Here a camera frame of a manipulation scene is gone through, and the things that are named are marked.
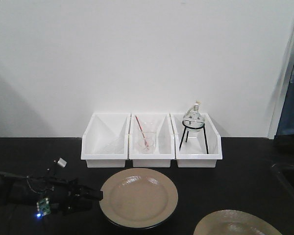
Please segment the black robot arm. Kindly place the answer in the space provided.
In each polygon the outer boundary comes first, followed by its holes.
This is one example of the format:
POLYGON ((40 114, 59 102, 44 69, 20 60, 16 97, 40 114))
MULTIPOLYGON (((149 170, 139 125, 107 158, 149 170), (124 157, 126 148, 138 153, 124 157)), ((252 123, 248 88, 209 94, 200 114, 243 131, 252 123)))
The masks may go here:
POLYGON ((7 204, 34 206, 36 216, 61 212, 63 215, 89 211, 93 201, 101 201, 103 192, 54 176, 21 176, 0 171, 0 206, 7 204))

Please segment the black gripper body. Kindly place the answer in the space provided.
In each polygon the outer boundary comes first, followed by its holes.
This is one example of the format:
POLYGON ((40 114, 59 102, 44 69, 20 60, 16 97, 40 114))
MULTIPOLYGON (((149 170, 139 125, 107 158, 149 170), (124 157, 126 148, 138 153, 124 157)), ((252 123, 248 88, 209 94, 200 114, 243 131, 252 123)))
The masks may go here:
POLYGON ((77 180, 68 181, 66 183, 54 183, 43 193, 41 199, 45 197, 49 198, 51 214, 58 212, 63 214, 63 208, 66 202, 80 198, 77 195, 79 186, 77 180))

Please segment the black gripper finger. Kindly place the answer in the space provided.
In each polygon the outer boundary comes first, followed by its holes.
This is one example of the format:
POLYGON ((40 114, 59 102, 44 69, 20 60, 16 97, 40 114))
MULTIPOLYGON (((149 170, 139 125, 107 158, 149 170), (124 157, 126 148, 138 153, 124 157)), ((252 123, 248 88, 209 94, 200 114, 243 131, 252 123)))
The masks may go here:
POLYGON ((65 203, 63 214, 68 215, 76 212, 88 211, 92 208, 92 201, 84 198, 70 200, 65 203))
POLYGON ((79 186, 77 195, 81 198, 89 200, 102 200, 103 192, 101 190, 92 189, 87 186, 79 186))

